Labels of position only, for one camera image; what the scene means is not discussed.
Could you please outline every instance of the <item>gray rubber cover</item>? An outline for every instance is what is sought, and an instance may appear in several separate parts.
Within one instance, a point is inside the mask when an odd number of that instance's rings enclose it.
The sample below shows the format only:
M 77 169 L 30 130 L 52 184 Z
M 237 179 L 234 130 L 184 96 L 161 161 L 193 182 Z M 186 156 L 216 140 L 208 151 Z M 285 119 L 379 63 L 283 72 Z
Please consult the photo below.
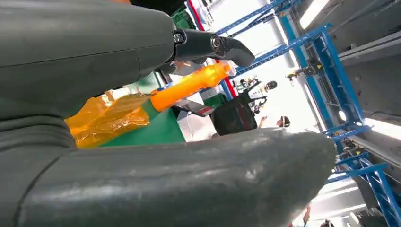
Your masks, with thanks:
M 0 0 L 0 119 L 74 115 L 172 57 L 174 29 L 163 12 L 109 0 Z

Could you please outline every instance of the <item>cable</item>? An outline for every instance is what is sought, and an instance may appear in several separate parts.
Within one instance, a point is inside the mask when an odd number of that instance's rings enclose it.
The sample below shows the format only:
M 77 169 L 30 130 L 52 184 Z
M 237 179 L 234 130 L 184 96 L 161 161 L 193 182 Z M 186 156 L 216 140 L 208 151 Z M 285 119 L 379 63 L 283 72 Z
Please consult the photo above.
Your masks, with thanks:
M 187 124 L 188 124 L 188 128 L 189 128 L 189 131 L 191 131 L 191 141 L 193 140 L 193 131 L 192 131 L 192 128 L 191 128 L 191 125 L 189 124 L 189 118 L 188 118 L 188 116 L 190 115 L 190 114 L 192 114 L 192 112 L 191 111 L 189 111 L 188 113 L 187 113 Z

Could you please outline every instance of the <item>green table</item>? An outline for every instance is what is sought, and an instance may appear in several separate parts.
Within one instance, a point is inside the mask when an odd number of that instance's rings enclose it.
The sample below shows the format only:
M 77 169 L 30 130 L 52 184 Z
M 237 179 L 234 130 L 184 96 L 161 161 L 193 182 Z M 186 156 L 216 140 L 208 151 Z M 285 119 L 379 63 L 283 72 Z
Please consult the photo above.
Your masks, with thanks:
M 132 91 L 136 91 L 136 87 L 139 87 L 143 93 L 150 93 L 155 88 L 160 87 L 160 83 L 157 80 L 156 74 L 151 73 L 138 82 L 128 85 L 128 88 Z M 168 109 L 153 118 L 150 125 L 121 135 L 102 145 L 102 147 L 177 142 L 185 142 L 185 139 L 178 126 L 173 110 Z

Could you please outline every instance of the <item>ceiling light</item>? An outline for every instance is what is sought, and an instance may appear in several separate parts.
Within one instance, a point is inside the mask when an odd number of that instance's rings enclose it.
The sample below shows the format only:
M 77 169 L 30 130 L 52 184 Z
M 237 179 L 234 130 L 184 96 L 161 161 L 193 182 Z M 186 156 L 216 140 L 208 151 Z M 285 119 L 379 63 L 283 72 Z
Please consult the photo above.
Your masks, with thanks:
M 314 0 L 312 2 L 312 4 L 309 6 L 309 8 L 306 10 L 301 20 L 299 21 L 303 29 L 307 28 L 310 25 L 313 19 L 319 14 L 319 12 L 329 1 L 330 0 Z

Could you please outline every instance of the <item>person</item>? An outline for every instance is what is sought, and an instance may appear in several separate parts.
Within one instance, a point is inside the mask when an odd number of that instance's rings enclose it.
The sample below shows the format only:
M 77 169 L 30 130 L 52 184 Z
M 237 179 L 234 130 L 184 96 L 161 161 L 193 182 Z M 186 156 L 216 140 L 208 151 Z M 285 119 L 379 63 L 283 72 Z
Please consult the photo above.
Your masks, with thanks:
M 281 116 L 280 119 L 277 121 L 277 126 L 279 127 L 289 127 L 291 125 L 291 122 L 289 121 L 289 118 L 287 116 Z
M 311 216 L 311 205 L 308 204 L 305 208 L 306 208 L 306 212 L 305 212 L 304 217 L 302 218 L 302 220 L 304 221 L 304 227 L 306 227 L 306 225 L 308 224 L 309 218 Z M 297 227 L 297 226 L 290 224 L 288 227 Z
M 266 120 L 267 120 L 267 117 L 262 117 L 261 122 L 258 127 L 259 129 L 267 127 Z M 282 127 L 287 128 L 291 125 L 291 121 L 289 120 L 289 118 L 287 116 L 281 116 L 280 119 L 276 122 L 276 125 L 281 128 Z

